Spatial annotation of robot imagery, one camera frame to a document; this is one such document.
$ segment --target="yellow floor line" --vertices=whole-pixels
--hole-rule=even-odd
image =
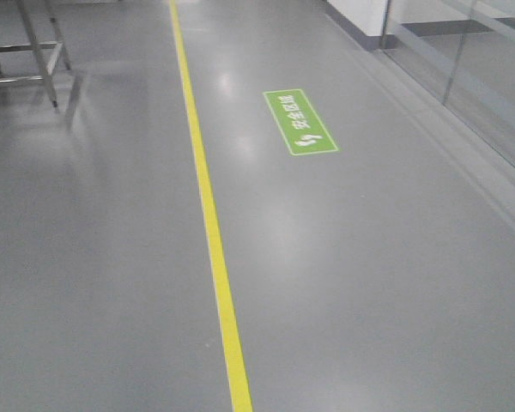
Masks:
[[[178,8],[175,0],[170,0],[170,15],[172,17],[173,35],[178,52],[179,71],[183,83],[185,96],[185,109],[189,120],[193,154],[197,168],[198,186],[203,204],[204,225],[208,237],[209,256],[212,264],[212,275],[215,284],[215,298],[219,312],[221,337],[223,339],[223,351],[227,364],[227,376],[231,391],[231,400],[234,412],[252,412],[250,388],[240,345],[239,328],[234,311],[233,296],[225,256],[217,213],[215,210],[214,192],[209,179],[208,163],[203,146],[202,132],[198,120],[197,106],[192,92],[189,65],[183,43],[183,35],[179,24]]]

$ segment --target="green floor sign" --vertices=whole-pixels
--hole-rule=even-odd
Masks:
[[[339,150],[303,90],[277,90],[264,96],[292,155]]]

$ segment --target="metal rack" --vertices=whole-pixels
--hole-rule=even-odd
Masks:
[[[53,32],[55,33],[55,41],[38,41],[36,37],[36,32],[34,31],[33,23],[30,19],[29,13],[27,11],[27,6],[24,0],[15,0],[15,4],[17,5],[17,9],[19,11],[21,20],[23,22],[23,26],[25,28],[25,32],[27,33],[28,44],[0,46],[0,53],[24,51],[33,52],[34,59],[36,60],[36,64],[38,66],[39,74],[35,76],[7,77],[4,76],[2,67],[0,65],[0,88],[35,83],[43,84],[45,91],[48,97],[50,98],[51,103],[54,107],[57,107],[58,97],[53,86],[52,77],[55,72],[59,58],[63,58],[64,65],[67,70],[70,70],[70,59],[67,49],[65,48],[64,38],[61,33],[61,29],[59,28],[58,20],[55,16],[52,4],[50,0],[42,1],[44,2],[45,10],[50,19],[51,26],[53,27]],[[47,62],[45,60],[44,53],[42,52],[46,49],[51,49],[51,56],[49,57]]]

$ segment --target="white wall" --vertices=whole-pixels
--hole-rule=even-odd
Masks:
[[[461,11],[454,9],[451,3],[459,3]],[[391,18],[400,23],[467,20],[472,3],[472,0],[447,0],[446,2],[443,2],[443,0],[393,0]],[[479,2],[476,9],[490,17],[507,17],[498,9],[490,7],[486,2]]]
[[[327,0],[337,11],[355,24],[367,36],[380,36],[385,16],[387,0]],[[458,0],[468,7],[472,0]],[[515,5],[515,0],[483,0],[476,6],[490,17],[506,17],[502,11],[508,9],[503,4]],[[456,11],[442,0],[393,0],[391,17],[401,23],[425,21],[466,20],[468,16]]]
[[[380,36],[387,0],[328,0],[367,36]]]

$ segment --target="glass partition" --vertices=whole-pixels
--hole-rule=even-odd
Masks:
[[[515,0],[391,0],[382,45],[515,166]]]

